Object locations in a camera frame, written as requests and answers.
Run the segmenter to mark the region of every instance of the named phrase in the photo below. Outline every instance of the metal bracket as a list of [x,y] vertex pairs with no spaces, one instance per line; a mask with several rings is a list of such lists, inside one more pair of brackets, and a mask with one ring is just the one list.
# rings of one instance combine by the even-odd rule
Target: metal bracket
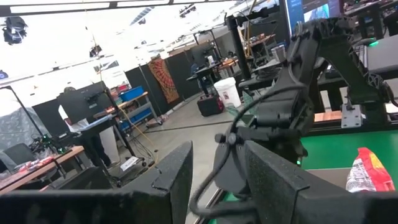
[[362,113],[360,105],[351,105],[351,109],[347,104],[343,104],[341,128],[358,128],[362,126]]

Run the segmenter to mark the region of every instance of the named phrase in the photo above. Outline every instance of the green table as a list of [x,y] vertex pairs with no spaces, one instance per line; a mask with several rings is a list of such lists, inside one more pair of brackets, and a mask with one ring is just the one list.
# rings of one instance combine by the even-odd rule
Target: green table
[[[398,130],[314,136],[303,138],[302,142],[309,154],[303,159],[303,169],[351,167],[358,155],[357,148],[367,147],[377,155],[393,181],[398,183]],[[227,194],[224,200],[233,201],[236,198]]]

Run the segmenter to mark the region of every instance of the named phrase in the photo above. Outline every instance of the tapestry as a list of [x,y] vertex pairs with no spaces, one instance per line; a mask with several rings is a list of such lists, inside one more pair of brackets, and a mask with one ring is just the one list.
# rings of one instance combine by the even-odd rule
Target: tapestry
[[160,87],[166,97],[167,103],[171,103],[178,99],[179,95],[177,93],[177,89],[175,88],[165,61],[160,57],[152,58],[148,63],[148,67],[152,74],[154,74],[156,80],[160,83]]

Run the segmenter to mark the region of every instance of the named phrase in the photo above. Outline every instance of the chip bag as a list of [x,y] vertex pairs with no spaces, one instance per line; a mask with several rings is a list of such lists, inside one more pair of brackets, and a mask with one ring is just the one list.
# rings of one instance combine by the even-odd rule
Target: chip bag
[[395,190],[390,174],[377,156],[366,147],[358,149],[358,157],[353,163],[346,184],[349,192],[393,191]]

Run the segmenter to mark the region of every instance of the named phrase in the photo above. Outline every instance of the black suitcase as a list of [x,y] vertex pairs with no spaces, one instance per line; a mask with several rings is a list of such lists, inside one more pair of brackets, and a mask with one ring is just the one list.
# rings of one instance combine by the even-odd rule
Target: black suitcase
[[201,96],[198,100],[198,108],[202,116],[207,117],[220,114],[224,111],[224,104],[218,95],[210,94]]

